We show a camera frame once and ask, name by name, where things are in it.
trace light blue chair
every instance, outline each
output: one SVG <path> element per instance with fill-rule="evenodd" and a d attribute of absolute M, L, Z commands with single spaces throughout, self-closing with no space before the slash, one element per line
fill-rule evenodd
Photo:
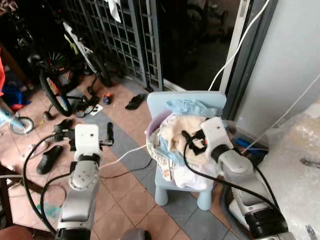
<path fill-rule="evenodd" d="M 193 100 L 200 101 L 208 108 L 216 108 L 217 114 L 222 114 L 222 110 L 226 104 L 226 96 L 217 91 L 166 91 L 166 92 L 153 92 L 148 95 L 147 104 L 151 117 L 154 119 L 159 114 L 167 110 L 166 103 L 169 100 Z M 155 202 L 164 206 L 168 202 L 167 190 L 200 192 L 197 199 L 197 205 L 200 209 L 207 211 L 210 210 L 212 204 L 212 189 L 213 185 L 206 190 L 197 191 L 190 187 L 180 188 L 174 182 L 166 181 L 163 179 L 162 174 L 158 168 L 155 173 Z"/>

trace white wall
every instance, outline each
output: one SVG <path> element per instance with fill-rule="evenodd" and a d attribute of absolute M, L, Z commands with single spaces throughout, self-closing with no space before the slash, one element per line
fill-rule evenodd
<path fill-rule="evenodd" d="M 271 126 L 320 72 L 320 0 L 278 0 L 240 104 L 237 127 L 257 137 Z M 291 114 L 320 97 L 320 80 Z"/>

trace metal grille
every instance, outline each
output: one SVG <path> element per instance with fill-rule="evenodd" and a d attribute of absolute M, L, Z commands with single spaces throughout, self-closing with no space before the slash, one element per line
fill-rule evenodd
<path fill-rule="evenodd" d="M 115 56 L 134 80 L 163 90 L 156 0 L 122 0 L 118 6 L 121 23 L 114 20 L 103 0 L 67 2 L 72 26 L 91 33 L 91 44 Z"/>

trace bubble wrap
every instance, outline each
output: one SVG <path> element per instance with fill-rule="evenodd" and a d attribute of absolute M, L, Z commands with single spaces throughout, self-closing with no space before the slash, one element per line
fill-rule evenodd
<path fill-rule="evenodd" d="M 260 169 L 289 231 L 297 240 L 320 239 L 320 119 L 302 113 L 267 136 L 270 151 Z"/>

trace tiled floor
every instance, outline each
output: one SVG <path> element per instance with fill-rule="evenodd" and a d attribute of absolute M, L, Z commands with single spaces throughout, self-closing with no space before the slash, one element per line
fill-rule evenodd
<path fill-rule="evenodd" d="M 86 87 L 92 79 L 87 77 L 73 95 L 88 95 Z M 113 162 L 130 149 L 145 144 L 145 130 L 151 120 L 147 103 L 144 102 L 137 110 L 127 111 L 125 105 L 129 100 L 144 90 L 132 81 L 122 80 L 121 84 L 115 84 L 111 88 L 105 88 L 100 83 L 95 86 L 99 89 L 98 95 L 111 93 L 112 104 L 103 106 L 103 110 L 95 116 L 88 115 L 85 118 L 70 117 L 74 123 L 92 123 L 99 126 L 100 138 L 106 137 L 107 122 L 113 122 L 114 146 L 104 148 L 106 162 Z M 52 108 L 55 115 L 53 121 L 43 121 L 43 111 L 50 104 L 42 90 L 37 91 L 31 98 L 32 103 L 23 108 L 20 113 L 28 116 L 35 123 L 35 130 L 28 136 L 14 135 L 8 126 L 2 127 L 0 132 L 0 159 L 6 166 L 15 166 L 21 169 L 24 153 L 28 144 L 37 143 L 42 137 L 53 131 L 53 126 L 60 123 L 64 116 Z M 65 142 L 62 156 L 54 165 L 49 178 L 64 174 L 68 171 L 73 153 L 69 151 L 69 145 Z M 27 168 L 28 177 L 40 185 L 47 181 L 48 174 L 38 176 L 36 167 L 41 160 L 41 154 L 33 158 Z M 141 168 L 150 160 L 146 149 L 129 154 L 121 162 L 104 168 L 100 176 L 110 177 L 126 172 L 127 170 Z M 153 240 L 235 240 L 238 239 L 232 232 L 231 225 L 223 215 L 220 206 L 220 192 L 222 186 L 218 185 L 212 192 L 212 207 L 210 211 L 202 211 L 197 207 L 197 195 L 189 192 L 169 193 L 169 202 L 160 207 L 154 201 L 155 195 L 155 170 L 156 163 L 144 169 L 133 171 L 126 175 L 100 179 L 99 192 L 96 196 L 96 212 L 94 227 L 91 234 L 92 240 L 117 240 L 127 229 L 141 227 L 151 233 Z M 67 179 L 62 179 L 59 184 L 67 187 Z M 32 226 L 38 229 L 46 229 L 37 216 L 33 213 L 25 197 L 25 191 L 21 186 L 10 189 L 10 203 L 13 219 L 16 223 Z M 39 195 L 32 193 L 36 204 L 39 203 Z M 63 188 L 57 186 L 57 182 L 49 188 L 46 202 L 53 206 L 60 206 L 64 199 Z"/>

